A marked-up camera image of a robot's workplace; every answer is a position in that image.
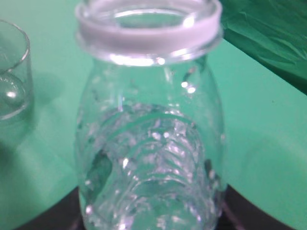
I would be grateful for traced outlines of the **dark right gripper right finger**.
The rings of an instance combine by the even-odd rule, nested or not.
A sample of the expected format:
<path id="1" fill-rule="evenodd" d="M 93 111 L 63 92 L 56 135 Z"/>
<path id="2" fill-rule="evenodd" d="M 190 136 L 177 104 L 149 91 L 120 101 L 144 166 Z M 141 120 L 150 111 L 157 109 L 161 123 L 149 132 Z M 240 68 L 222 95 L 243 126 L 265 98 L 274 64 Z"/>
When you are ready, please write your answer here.
<path id="1" fill-rule="evenodd" d="M 221 230 L 286 230 L 288 226 L 268 215 L 228 186 L 219 220 Z"/>

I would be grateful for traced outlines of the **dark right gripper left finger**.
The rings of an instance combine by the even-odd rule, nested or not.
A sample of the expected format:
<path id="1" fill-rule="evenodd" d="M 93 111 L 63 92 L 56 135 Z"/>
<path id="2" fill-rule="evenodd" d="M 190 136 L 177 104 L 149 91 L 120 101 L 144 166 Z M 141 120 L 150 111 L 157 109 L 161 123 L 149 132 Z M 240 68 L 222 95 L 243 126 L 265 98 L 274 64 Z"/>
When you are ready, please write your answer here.
<path id="1" fill-rule="evenodd" d="M 80 210 L 79 188 L 74 188 L 58 203 L 18 230 L 83 230 L 84 224 Z"/>

